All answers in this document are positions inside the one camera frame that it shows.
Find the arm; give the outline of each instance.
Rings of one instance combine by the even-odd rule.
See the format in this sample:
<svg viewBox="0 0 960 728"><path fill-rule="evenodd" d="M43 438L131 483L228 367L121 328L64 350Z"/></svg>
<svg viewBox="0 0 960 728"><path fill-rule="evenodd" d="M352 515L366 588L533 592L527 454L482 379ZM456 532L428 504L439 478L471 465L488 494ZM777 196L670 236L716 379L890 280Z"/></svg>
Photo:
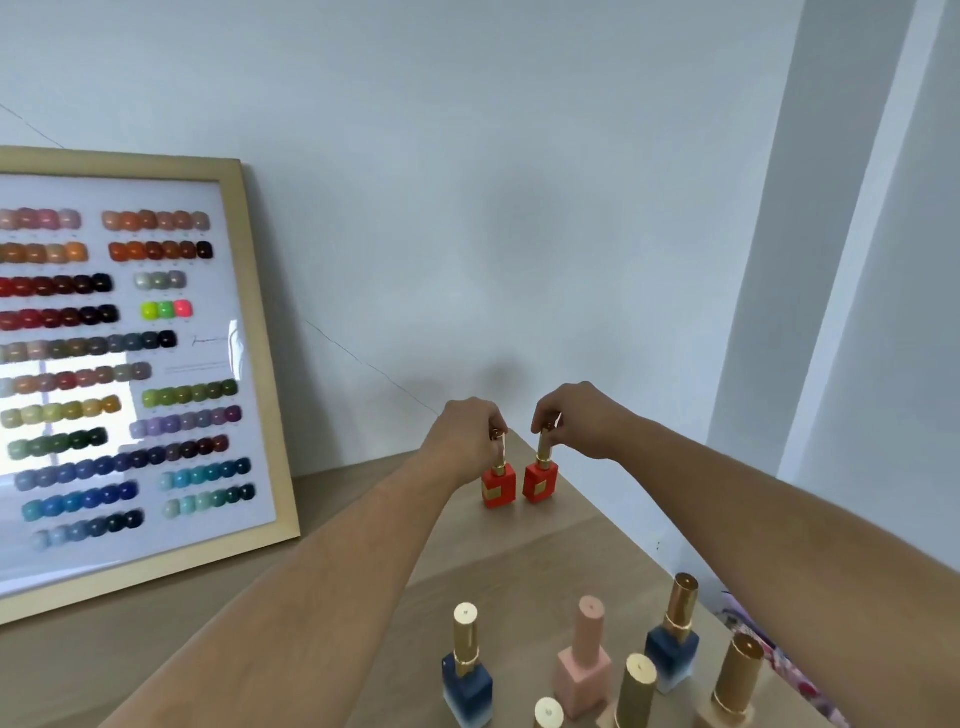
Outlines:
<svg viewBox="0 0 960 728"><path fill-rule="evenodd" d="M237 596L114 713L115 726L346 724L450 496L491 467L496 406L450 402L420 451Z"/></svg>
<svg viewBox="0 0 960 728"><path fill-rule="evenodd" d="M552 444L618 462L854 725L960 715L960 576L819 498L644 420L591 384L537 408Z"/></svg>

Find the forearm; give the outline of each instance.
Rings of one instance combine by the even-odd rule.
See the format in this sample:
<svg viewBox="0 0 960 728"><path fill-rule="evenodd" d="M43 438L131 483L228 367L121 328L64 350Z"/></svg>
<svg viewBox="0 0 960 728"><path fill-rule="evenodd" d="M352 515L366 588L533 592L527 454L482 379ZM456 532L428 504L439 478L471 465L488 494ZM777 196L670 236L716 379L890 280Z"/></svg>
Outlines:
<svg viewBox="0 0 960 728"><path fill-rule="evenodd" d="M641 418L617 460L854 724L955 717L957 574L853 514Z"/></svg>
<svg viewBox="0 0 960 728"><path fill-rule="evenodd" d="M234 599L105 726L343 726L453 490L414 455Z"/></svg>

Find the color swatch board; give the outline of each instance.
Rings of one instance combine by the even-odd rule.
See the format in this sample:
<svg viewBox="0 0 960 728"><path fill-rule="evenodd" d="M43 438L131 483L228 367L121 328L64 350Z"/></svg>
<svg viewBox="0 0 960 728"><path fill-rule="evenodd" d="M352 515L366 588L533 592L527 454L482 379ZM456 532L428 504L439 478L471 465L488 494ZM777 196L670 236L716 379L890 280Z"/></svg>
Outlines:
<svg viewBox="0 0 960 728"><path fill-rule="evenodd" d="M0 595L274 521L219 185L0 175L0 246Z"/></svg>

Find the nail polish bottle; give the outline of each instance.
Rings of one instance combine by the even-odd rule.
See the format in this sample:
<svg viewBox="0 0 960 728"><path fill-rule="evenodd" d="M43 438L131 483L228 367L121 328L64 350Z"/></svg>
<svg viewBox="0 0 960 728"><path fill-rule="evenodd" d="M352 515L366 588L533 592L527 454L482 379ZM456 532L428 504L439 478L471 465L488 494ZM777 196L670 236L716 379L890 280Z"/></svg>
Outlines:
<svg viewBox="0 0 960 728"><path fill-rule="evenodd" d="M657 694L657 668L646 655L627 658L616 702L597 718L597 728L647 728Z"/></svg>
<svg viewBox="0 0 960 728"><path fill-rule="evenodd" d="M694 725L698 728L749 726L754 721L750 699L762 667L760 643L742 632L733 635L716 688L709 700L697 709Z"/></svg>
<svg viewBox="0 0 960 728"><path fill-rule="evenodd" d="M477 608L453 610L453 652L444 657L444 700L461 728L481 728L493 718L493 678L480 664Z"/></svg>
<svg viewBox="0 0 960 728"><path fill-rule="evenodd" d="M527 466L523 476L523 496L531 503L547 500L557 490L557 464L550 459L550 448L546 435L553 429L547 425L540 431L540 445L537 447L537 462Z"/></svg>
<svg viewBox="0 0 960 728"><path fill-rule="evenodd" d="M516 500L516 473L507 462L507 433L494 430L493 439L500 441L500 461L483 473L480 491L485 506L499 508Z"/></svg>
<svg viewBox="0 0 960 728"><path fill-rule="evenodd" d="M700 635L693 631L693 608L700 585L688 573L673 580L663 623L647 633L644 654L657 666L657 690L666 695L693 671Z"/></svg>
<svg viewBox="0 0 960 728"><path fill-rule="evenodd" d="M557 656L553 693L571 720L609 698L611 661L600 645L604 613L600 599L582 597L574 615L573 645Z"/></svg>
<svg viewBox="0 0 960 728"><path fill-rule="evenodd" d="M552 697L542 697L534 706L534 728L564 728L564 708Z"/></svg>

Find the wooden picture frame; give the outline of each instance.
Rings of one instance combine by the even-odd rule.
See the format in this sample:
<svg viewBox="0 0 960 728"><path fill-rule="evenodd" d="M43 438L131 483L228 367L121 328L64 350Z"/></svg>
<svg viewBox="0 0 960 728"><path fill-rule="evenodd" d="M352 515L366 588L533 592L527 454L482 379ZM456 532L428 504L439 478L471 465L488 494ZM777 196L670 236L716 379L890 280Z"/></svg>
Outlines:
<svg viewBox="0 0 960 728"><path fill-rule="evenodd" d="M216 182L227 220L227 236L246 336L255 403L259 412L267 472L276 520L175 547L119 566L0 597L0 624L193 569L220 559L297 538L300 526L290 467L284 446L274 366L257 276L247 197L240 160L160 157L105 152L0 146L0 175L30 175L114 180ZM6 206L0 200L0 206ZM89 220L100 225L99 220ZM0 231L0 242L4 234Z"/></svg>

